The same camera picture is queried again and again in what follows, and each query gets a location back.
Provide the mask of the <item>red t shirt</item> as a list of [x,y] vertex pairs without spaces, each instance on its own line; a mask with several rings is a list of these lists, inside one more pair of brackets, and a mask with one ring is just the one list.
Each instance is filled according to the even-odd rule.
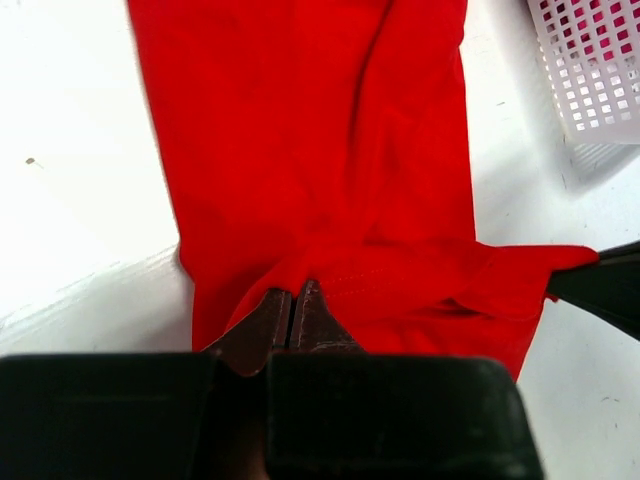
[[128,5],[201,350],[317,280],[372,353],[521,371],[582,246],[476,238],[463,1]]

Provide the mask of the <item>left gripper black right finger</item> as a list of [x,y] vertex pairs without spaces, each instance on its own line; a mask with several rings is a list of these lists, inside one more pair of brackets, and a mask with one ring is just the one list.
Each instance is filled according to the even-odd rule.
[[302,287],[290,322],[288,349],[302,353],[363,353],[364,349],[331,314],[321,285]]

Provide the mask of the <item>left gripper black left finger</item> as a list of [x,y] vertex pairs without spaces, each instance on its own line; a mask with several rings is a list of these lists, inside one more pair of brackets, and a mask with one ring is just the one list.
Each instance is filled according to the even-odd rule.
[[265,367],[274,349],[288,344],[292,294],[269,289],[258,306],[204,351],[241,377],[253,377]]

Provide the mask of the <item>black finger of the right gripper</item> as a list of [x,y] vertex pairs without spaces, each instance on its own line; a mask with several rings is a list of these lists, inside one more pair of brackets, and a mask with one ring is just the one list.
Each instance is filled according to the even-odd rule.
[[639,340],[639,242],[599,253],[595,264],[552,274],[547,293]]

